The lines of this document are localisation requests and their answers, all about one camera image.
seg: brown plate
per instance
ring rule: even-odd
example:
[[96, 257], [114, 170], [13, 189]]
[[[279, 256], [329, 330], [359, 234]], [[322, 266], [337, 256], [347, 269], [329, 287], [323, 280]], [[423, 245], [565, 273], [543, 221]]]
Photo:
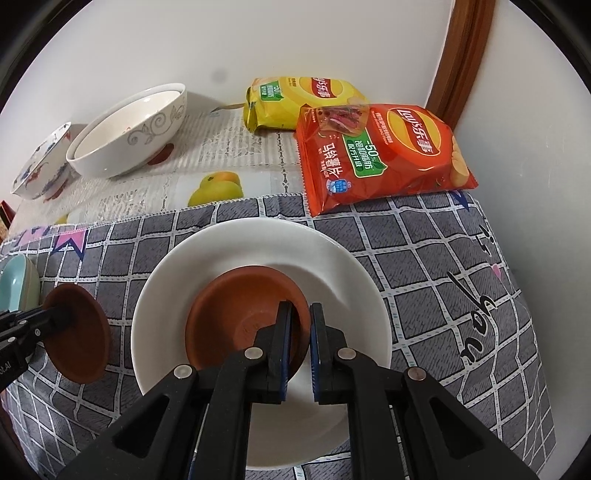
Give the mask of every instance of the brown plate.
[[74, 322], [60, 333], [43, 340], [47, 355], [69, 380], [91, 383], [105, 373], [111, 346], [111, 331], [105, 312], [82, 287], [64, 283], [49, 292], [43, 308], [66, 307]]
[[257, 330], [275, 323], [282, 300], [292, 302], [300, 318], [291, 327], [291, 378], [310, 344], [308, 303], [292, 279], [258, 265], [230, 270], [197, 295], [185, 328], [191, 365], [198, 370], [216, 367], [230, 353], [252, 346]]

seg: floral patterned bowl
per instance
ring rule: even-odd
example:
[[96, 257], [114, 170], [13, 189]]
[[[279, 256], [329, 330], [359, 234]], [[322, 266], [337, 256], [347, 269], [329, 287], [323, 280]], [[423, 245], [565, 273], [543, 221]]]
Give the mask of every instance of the floral patterned bowl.
[[66, 161], [71, 125], [63, 124], [37, 147], [12, 183], [11, 193], [34, 200], [41, 196], [50, 199], [60, 190], [72, 172]]
[[137, 168], [158, 154], [185, 117], [187, 91], [168, 83], [136, 93], [92, 121], [66, 153], [83, 177], [110, 178]]

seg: chip bag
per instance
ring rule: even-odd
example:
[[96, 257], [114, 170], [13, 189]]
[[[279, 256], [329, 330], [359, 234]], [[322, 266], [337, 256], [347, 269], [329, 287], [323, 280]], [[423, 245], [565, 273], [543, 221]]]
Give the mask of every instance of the chip bag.
[[304, 107], [295, 134], [312, 216], [361, 200], [478, 186], [452, 130], [419, 106]]
[[246, 91], [244, 124], [250, 132], [258, 127], [294, 130], [300, 108], [354, 105], [368, 100], [349, 82], [310, 77], [255, 79]]

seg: metal bolt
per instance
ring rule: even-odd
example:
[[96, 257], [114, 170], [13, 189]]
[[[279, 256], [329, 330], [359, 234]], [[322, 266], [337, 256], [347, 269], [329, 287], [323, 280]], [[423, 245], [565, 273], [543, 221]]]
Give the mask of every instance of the metal bolt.
[[427, 373], [420, 367], [411, 367], [408, 369], [408, 377], [411, 380], [420, 382], [427, 378]]
[[342, 348], [337, 352], [337, 355], [343, 360], [352, 360], [357, 355], [357, 352], [352, 348]]
[[257, 360], [262, 357], [262, 350], [257, 346], [252, 346], [244, 350], [244, 356], [249, 360]]
[[177, 378], [187, 378], [190, 377], [192, 373], [193, 370], [188, 365], [179, 365], [174, 369], [174, 376]]

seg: white wall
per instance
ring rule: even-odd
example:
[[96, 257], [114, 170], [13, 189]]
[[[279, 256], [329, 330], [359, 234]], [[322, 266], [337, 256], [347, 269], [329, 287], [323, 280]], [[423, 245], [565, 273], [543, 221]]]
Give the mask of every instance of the white wall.
[[[252, 79], [341, 78], [374, 102], [425, 104], [452, 0], [95, 0], [34, 60], [0, 113], [0, 199], [64, 121], [88, 123], [150, 86], [204, 106]], [[15, 204], [16, 197], [10, 198]]]
[[476, 197], [530, 307], [545, 367], [557, 479], [591, 433], [591, 95], [554, 43], [509, 0], [458, 142]]

